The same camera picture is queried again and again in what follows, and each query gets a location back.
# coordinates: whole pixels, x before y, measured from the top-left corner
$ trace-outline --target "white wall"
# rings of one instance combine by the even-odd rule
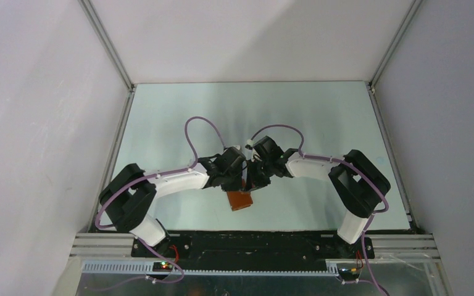
[[[49,295],[126,89],[78,1],[0,1],[0,295]]]
[[[376,91],[415,214],[474,295],[474,1],[425,1]]]
[[[411,2],[93,1],[135,83],[369,80]]]

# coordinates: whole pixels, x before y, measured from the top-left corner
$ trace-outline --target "aluminum frame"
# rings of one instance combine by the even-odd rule
[[[372,79],[370,80],[370,84],[372,86],[375,87],[377,83],[379,82],[379,79],[381,78],[384,70],[386,69],[386,66],[391,60],[398,45],[401,43],[404,33],[406,33],[406,31],[408,30],[408,27],[410,26],[413,19],[415,18],[422,3],[423,3],[423,0],[413,0],[413,2],[411,3],[410,7],[408,8],[408,11],[406,12],[406,15],[404,16],[404,19],[402,19],[402,22],[399,25],[397,32],[395,32],[393,39],[389,43],[389,46],[383,58],[381,59],[379,65],[377,66],[377,69],[375,70],[375,73],[373,74]]]
[[[102,176],[100,183],[100,190],[106,186],[112,177],[115,162],[117,160],[119,148],[125,131],[126,123],[133,102],[136,86],[132,83],[128,72],[126,71],[115,46],[109,38],[104,25],[101,22],[91,0],[79,0],[84,13],[88,17],[91,26],[97,33],[97,36],[104,46],[105,51],[110,57],[116,71],[123,80],[125,86],[130,91],[123,113],[119,121],[117,132],[115,135],[114,142],[110,148],[110,155],[105,167],[105,172]],[[386,150],[388,152],[389,160],[394,171],[394,175],[397,180],[397,187],[401,192],[402,201],[404,203],[407,214],[410,217],[411,222],[417,224],[417,221],[413,218],[413,209],[410,206],[408,195],[406,194],[404,185],[402,183],[401,174],[398,169],[397,161],[393,154],[391,147],[391,141],[389,139],[388,131],[385,127],[384,120],[381,114],[381,110],[376,101],[375,86],[379,82],[388,62],[391,60],[396,48],[402,40],[402,37],[408,29],[410,23],[414,19],[419,10],[422,0],[413,0],[409,10],[407,11],[404,19],[402,20],[396,34],[394,35],[390,45],[388,46],[381,62],[377,66],[370,83],[367,84],[368,93],[372,101],[373,109],[381,130],[381,135],[385,142]],[[98,207],[98,200],[95,203],[91,218],[88,223],[88,230],[93,225],[93,220],[96,216],[96,210]],[[374,234],[368,235],[373,241],[373,247],[375,251],[375,259],[370,260],[372,264],[387,264],[387,263],[423,263],[424,272],[430,280],[430,288],[433,295],[453,295],[451,288],[448,284],[446,272],[442,266],[441,258],[437,250],[433,236],[430,234],[418,235],[418,234]],[[131,245],[133,243],[132,234],[119,234],[119,233],[83,233],[77,234],[73,242],[73,247],[70,252],[71,258],[79,258],[83,264],[87,260],[106,260],[108,262],[148,262],[151,258],[132,258]],[[332,265],[340,263],[353,263],[354,260],[337,259],[328,260]]]
[[[101,191],[110,183],[112,179],[112,175],[114,174],[115,163],[117,161],[117,156],[119,155],[119,149],[121,148],[122,138],[124,136],[124,131],[126,129],[126,124],[128,123],[128,116],[130,114],[131,105],[133,103],[133,97],[135,96],[136,87],[134,87],[129,93],[126,99],[126,103],[123,107],[123,111],[121,114],[121,118],[119,119],[119,124],[117,126],[117,130],[115,132],[114,142],[110,148],[110,154],[108,156],[106,166],[104,168],[104,173],[102,174],[101,183],[99,191],[97,192],[96,196],[99,196]],[[90,217],[88,219],[88,224],[86,225],[87,231],[90,231],[95,216],[97,215],[97,210],[99,206],[99,199],[96,199],[90,213]]]
[[[123,80],[126,88],[131,91],[133,89],[133,82],[131,82],[130,76],[128,75],[128,72],[122,63],[119,54],[115,50],[115,46],[108,36],[108,33],[106,32],[106,29],[104,28],[104,25],[102,24],[102,21],[99,18],[99,15],[97,14],[97,11],[95,10],[91,0],[79,0],[79,3],[81,4],[83,11],[88,18],[90,25],[97,34],[97,37],[99,37],[102,46],[104,46],[106,54],[108,54],[110,60],[114,64],[117,73]]]
[[[423,263],[423,271],[428,278],[434,296],[451,296],[446,284],[446,274],[442,266],[437,245],[431,234],[371,234],[375,258],[371,264],[412,264]],[[145,274],[150,272],[148,266],[156,258],[132,258],[131,248],[134,235],[120,233],[81,233],[77,234],[70,251],[70,258],[77,257],[82,261],[84,273],[120,273]],[[337,264],[355,263],[353,259],[328,259],[328,270],[319,272],[293,273],[230,273],[226,271],[187,270],[187,275],[272,275],[272,276],[334,276]]]

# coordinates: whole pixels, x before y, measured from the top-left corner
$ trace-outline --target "white table surface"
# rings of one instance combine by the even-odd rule
[[[362,151],[391,184],[390,209],[370,229],[409,229],[364,82],[139,84],[114,176],[129,163],[146,171],[187,166],[193,155],[183,128],[196,115],[212,120],[229,146],[244,146],[259,128],[282,123],[302,131],[309,154]],[[283,150],[299,145],[289,129],[268,129],[257,139],[266,134]],[[222,152],[207,123],[192,121],[189,135],[200,157]],[[346,211],[331,182],[306,178],[272,178],[252,199],[251,207],[232,212],[220,188],[184,191],[155,201],[149,214],[167,229],[290,231],[337,229]]]

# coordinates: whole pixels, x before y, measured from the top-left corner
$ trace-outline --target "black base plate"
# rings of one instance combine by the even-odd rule
[[[155,258],[134,240],[132,257]],[[360,241],[347,245],[327,232],[170,231],[184,269],[222,271],[314,271],[326,269],[326,259],[355,259]],[[365,239],[368,258],[374,258],[372,240]],[[175,258],[166,248],[163,255]]]

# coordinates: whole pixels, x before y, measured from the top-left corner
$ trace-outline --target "orange object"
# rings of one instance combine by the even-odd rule
[[[241,191],[229,191],[226,192],[228,195],[228,201],[230,202],[230,207],[232,211],[237,211],[242,208],[248,208],[253,204],[252,195],[250,192],[241,192]]]

